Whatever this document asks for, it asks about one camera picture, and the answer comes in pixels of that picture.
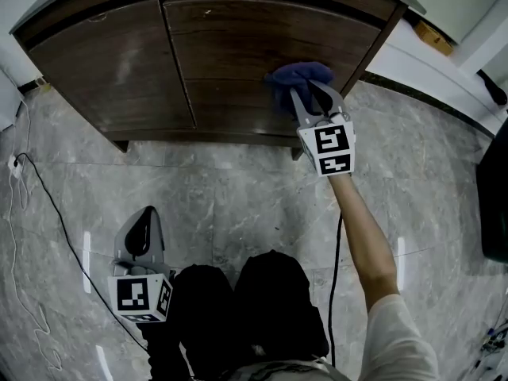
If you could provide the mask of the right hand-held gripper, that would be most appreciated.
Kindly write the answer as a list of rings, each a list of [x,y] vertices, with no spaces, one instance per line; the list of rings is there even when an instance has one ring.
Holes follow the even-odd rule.
[[[323,114],[322,118],[306,110],[298,92],[290,89],[294,111],[301,126],[298,137],[304,153],[310,159],[315,171],[321,177],[351,174],[355,169],[356,134],[350,117],[344,112],[344,100],[332,87],[310,80],[310,92]]]

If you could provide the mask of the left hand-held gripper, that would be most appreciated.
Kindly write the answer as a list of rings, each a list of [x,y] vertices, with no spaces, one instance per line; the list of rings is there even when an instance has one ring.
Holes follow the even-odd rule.
[[[129,255],[152,263],[115,262],[108,277],[114,313],[133,323],[164,322],[173,294],[175,270],[164,263],[164,236],[154,206],[146,206],[127,219],[114,240],[119,259]]]

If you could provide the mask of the blue wiping cloth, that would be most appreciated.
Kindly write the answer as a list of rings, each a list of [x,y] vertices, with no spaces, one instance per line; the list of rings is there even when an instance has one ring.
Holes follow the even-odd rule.
[[[271,88],[275,108],[296,117],[291,98],[291,88],[294,88],[302,104],[309,114],[314,114],[312,94],[308,86],[310,80],[330,84],[335,78],[334,72],[322,63],[297,62],[284,65],[272,73],[264,76],[264,82]]]

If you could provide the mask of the dark brown wooden cabinet door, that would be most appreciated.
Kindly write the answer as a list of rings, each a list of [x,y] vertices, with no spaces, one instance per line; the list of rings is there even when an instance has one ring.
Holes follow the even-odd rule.
[[[102,133],[194,126],[158,0],[89,17],[29,54]]]
[[[276,0],[175,0],[164,12],[197,127],[207,132],[293,136],[292,117],[275,108],[265,75],[317,61],[340,90],[380,32]]]

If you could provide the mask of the person's right forearm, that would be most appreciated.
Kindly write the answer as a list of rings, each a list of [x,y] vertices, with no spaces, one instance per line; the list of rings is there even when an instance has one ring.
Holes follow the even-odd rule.
[[[398,294],[397,268],[386,236],[367,208],[348,174],[332,175],[329,182],[343,217],[353,265],[370,310],[380,299]]]

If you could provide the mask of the person's left forearm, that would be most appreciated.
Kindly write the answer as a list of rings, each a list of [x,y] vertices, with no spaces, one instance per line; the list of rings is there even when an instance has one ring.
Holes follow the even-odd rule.
[[[137,324],[147,342],[149,381],[188,381],[190,373],[169,321]]]

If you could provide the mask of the small wooden box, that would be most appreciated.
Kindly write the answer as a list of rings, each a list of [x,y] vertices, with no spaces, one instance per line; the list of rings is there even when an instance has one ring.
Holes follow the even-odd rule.
[[[424,21],[419,21],[413,26],[413,30],[422,42],[436,49],[444,56],[450,56],[452,54],[454,50],[452,44],[429,24]]]

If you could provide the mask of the person's black trousers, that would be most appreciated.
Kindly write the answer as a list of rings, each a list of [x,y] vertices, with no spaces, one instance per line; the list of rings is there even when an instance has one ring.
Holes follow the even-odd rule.
[[[248,258],[234,286],[217,267],[183,269],[171,308],[174,333],[201,381],[219,381],[253,364],[329,354],[309,280],[300,263],[281,252]]]

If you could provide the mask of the black tool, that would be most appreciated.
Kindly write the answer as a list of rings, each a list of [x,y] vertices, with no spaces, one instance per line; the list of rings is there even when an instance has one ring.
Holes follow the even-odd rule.
[[[489,92],[492,100],[498,106],[504,106],[508,103],[508,96],[505,91],[497,86],[497,84],[483,71],[478,70],[477,75],[483,80],[487,91]]]

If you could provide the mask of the white water dispenser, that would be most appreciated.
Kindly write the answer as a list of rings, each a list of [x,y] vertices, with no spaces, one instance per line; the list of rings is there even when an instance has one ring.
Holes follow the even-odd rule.
[[[23,95],[15,83],[0,68],[0,133],[16,122],[23,101]]]

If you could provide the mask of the dark green bin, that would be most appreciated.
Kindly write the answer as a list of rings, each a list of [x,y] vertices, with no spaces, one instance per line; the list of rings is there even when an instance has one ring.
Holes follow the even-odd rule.
[[[476,169],[483,255],[508,264],[508,119]]]

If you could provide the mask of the person's white shirt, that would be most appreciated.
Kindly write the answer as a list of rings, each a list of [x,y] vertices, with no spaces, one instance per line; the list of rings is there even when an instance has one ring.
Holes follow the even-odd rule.
[[[439,381],[436,353],[414,324],[403,298],[390,294],[368,312],[357,381]],[[236,370],[228,381],[351,381],[322,359],[264,362]]]

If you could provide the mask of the brown wooden cabinet frame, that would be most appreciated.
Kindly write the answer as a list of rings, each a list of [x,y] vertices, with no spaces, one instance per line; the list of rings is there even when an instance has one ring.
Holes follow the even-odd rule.
[[[37,67],[33,58],[29,54],[31,48],[35,47],[40,42],[48,39],[55,35],[59,31],[66,29],[67,27],[74,25],[80,21],[83,21],[89,17],[97,16],[101,13],[105,13],[109,10],[127,6],[135,2],[141,2],[145,0],[113,0],[103,3],[98,6],[94,6],[90,9],[76,13],[68,18],[63,19],[55,25],[41,31],[37,35],[26,39],[25,34],[19,29],[13,34],[19,45],[23,48],[25,54],[32,60],[34,65]],[[265,144],[288,147],[292,151],[294,158],[299,158],[302,154],[302,147],[297,138],[297,133],[293,136],[276,136],[268,134],[253,134],[253,133],[220,133],[220,132],[207,132],[198,129],[197,123],[194,118],[194,114],[191,109],[191,104],[187,96],[187,90],[183,82],[183,77],[180,72],[179,62],[175,54],[175,49],[171,41],[171,35],[169,26],[167,24],[167,18],[164,12],[164,3],[175,1],[175,0],[158,0],[161,7],[164,23],[167,27],[167,34],[172,51],[175,56],[175,62],[177,63],[179,76],[183,85],[184,93],[186,95],[187,104],[190,109],[190,114],[193,118],[194,126],[191,129],[156,129],[156,130],[131,130],[131,131],[117,131],[110,133],[102,133],[98,130],[109,142],[115,145],[118,149],[125,151],[129,143],[133,140],[163,140],[163,141],[211,141],[211,142],[224,142],[224,143],[239,143],[239,144]],[[372,14],[366,13],[362,10],[347,6],[345,4],[335,2],[332,0],[276,0],[281,2],[288,2],[300,6],[308,6],[320,10],[328,10],[334,13],[352,17],[354,19],[373,25],[379,29],[379,35],[375,39],[372,46],[368,49],[365,57],[360,61],[360,64],[356,70],[352,73],[352,76],[348,82],[338,90],[340,94],[346,95],[361,75],[364,73],[369,63],[374,59],[377,52],[381,49],[386,39],[390,36],[395,26],[398,24],[403,14],[406,12],[408,5],[398,0],[385,0],[388,6],[389,17],[387,19],[378,18]]]

